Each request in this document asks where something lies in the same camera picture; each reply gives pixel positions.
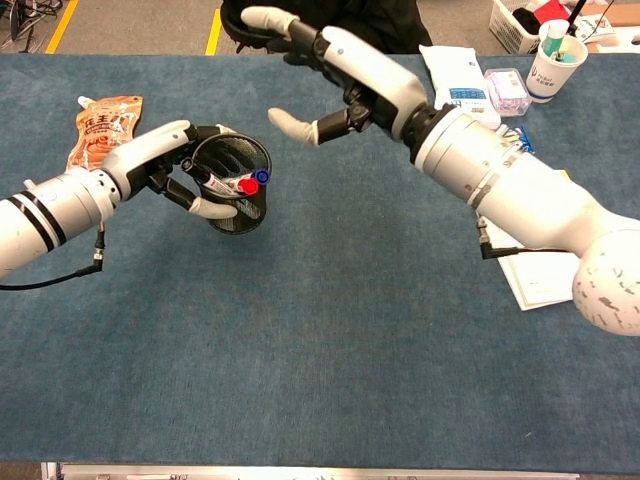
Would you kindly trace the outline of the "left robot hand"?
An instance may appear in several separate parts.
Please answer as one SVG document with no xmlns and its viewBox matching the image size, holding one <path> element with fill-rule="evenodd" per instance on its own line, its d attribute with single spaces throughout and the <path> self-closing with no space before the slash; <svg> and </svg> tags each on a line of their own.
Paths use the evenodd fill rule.
<svg viewBox="0 0 640 480">
<path fill-rule="evenodd" d="M 111 204 L 126 202 L 149 188 L 207 220 L 235 217 L 235 207 L 197 196 L 170 177 L 173 167 L 192 157 L 204 141 L 231 131 L 222 125 L 197 127 L 188 120 L 176 120 L 114 148 L 100 167 L 113 184 Z"/>
</svg>

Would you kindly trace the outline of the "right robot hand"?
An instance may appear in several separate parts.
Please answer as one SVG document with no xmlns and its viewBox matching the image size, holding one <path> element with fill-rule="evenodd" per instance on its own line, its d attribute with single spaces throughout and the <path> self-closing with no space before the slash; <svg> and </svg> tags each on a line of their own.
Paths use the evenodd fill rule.
<svg viewBox="0 0 640 480">
<path fill-rule="evenodd" d="M 241 13 L 249 27 L 270 31 L 291 42 L 292 52 L 343 89 L 347 107 L 311 122 L 271 108 L 269 121 L 289 138 L 312 146 L 361 132 L 372 123 L 393 140 L 403 139 L 405 126 L 427 105 L 427 94 L 415 74 L 353 33 L 336 26 L 317 30 L 298 16 L 271 6 L 251 6 Z"/>
</svg>

